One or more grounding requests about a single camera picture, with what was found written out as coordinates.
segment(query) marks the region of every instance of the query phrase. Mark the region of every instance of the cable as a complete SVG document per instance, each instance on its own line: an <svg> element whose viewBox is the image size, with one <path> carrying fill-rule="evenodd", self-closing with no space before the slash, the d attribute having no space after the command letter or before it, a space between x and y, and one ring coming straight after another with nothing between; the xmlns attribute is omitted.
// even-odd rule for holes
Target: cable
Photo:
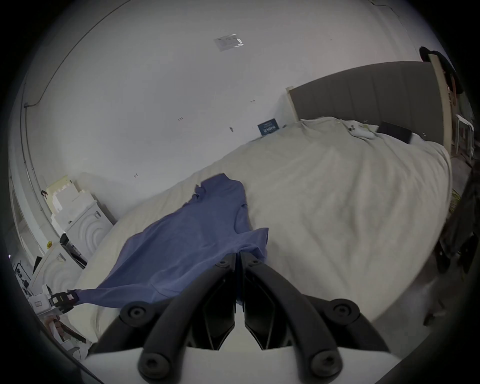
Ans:
<svg viewBox="0 0 480 384"><path fill-rule="evenodd" d="M415 44L413 43L413 40L412 38L410 37L410 34L408 33L408 30L405 28L405 26L403 25L402 23L402 19L400 18L400 16L398 16L398 14L395 12L395 10L388 4L375 4L374 1L375 0L368 0L369 3L371 5L373 5L374 7L387 7L387 8L390 8L390 10L395 14L395 16L397 17L398 21L400 24L402 24L402 27L403 29L405 29L405 32L407 33L407 36L408 36L408 39L410 40L410 43L412 43L412 46L415 48Z"/></svg>
<svg viewBox="0 0 480 384"><path fill-rule="evenodd" d="M64 61L67 59L67 57L72 53L72 51L75 49L75 47L84 39L85 36L87 36L91 31L92 29L94 29L97 25L99 25L102 21L104 21L107 17L109 17L113 12L115 12L117 9L123 7L125 4L129 3L130 1L132 0L127 0L125 1L124 3L120 4L117 8L114 8L113 10L111 10L109 13L107 13L105 16L103 16L100 20L98 20L81 38L80 40L78 40L75 45L72 47L72 49L70 49L67 53L67 55L63 58L63 60L61 61L61 63L59 64L59 66L57 67L57 69L55 70L55 72L53 73L52 77L50 77L50 80L48 81L47 83L47 86L45 87L45 89L43 90L42 92L42 95L40 96L40 99L38 99L38 101L34 104L27 104L25 103L24 107L27 108L27 107L34 107L36 106L43 98L43 95L45 94L45 92L47 91L47 88L48 86L50 85L51 81L53 80L53 78L55 77L57 71L59 70L59 68L61 67L61 65L64 63Z"/></svg>

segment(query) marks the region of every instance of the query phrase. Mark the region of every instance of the bedsheet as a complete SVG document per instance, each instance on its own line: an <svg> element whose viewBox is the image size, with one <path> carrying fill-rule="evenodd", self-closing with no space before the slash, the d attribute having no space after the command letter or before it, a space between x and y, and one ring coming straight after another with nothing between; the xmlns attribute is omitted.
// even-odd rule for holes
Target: bedsheet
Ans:
<svg viewBox="0 0 480 384"><path fill-rule="evenodd" d="M189 200L218 173L245 188L252 229L269 228L267 264L300 292L353 300L370 320L409 286L447 215L450 157L441 145L351 136L338 119L287 126L247 143L126 214L103 239L76 288L95 288L125 241ZM118 309L68 312L92 342Z"/></svg>

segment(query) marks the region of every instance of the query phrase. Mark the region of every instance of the headboard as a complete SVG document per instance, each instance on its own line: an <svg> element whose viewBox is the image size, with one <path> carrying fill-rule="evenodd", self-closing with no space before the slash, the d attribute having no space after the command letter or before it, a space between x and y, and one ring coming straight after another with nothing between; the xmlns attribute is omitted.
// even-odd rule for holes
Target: headboard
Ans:
<svg viewBox="0 0 480 384"><path fill-rule="evenodd" d="M331 74L287 88L297 120L334 116L379 125L386 121L450 152L451 111L443 73L432 63L395 61Z"/></svg>

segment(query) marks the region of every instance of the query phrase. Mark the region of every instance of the white cabinet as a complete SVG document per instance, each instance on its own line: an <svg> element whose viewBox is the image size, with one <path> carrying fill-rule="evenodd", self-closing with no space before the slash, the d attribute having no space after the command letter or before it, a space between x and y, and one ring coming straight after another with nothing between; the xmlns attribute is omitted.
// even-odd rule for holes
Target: white cabinet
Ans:
<svg viewBox="0 0 480 384"><path fill-rule="evenodd" d="M100 242L112 229L113 225L105 217L105 214L96 201L70 223L65 233L72 244L88 262Z"/></svg>

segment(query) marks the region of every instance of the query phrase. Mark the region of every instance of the blue t-shirt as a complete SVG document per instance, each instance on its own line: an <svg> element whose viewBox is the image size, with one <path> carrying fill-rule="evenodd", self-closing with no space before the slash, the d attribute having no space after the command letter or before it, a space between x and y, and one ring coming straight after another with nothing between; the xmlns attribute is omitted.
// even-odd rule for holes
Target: blue t-shirt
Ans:
<svg viewBox="0 0 480 384"><path fill-rule="evenodd" d="M178 211L130 237L107 278L76 290L81 303L121 308L178 295L229 253L266 258L268 229L250 229L241 182L219 174L196 186Z"/></svg>

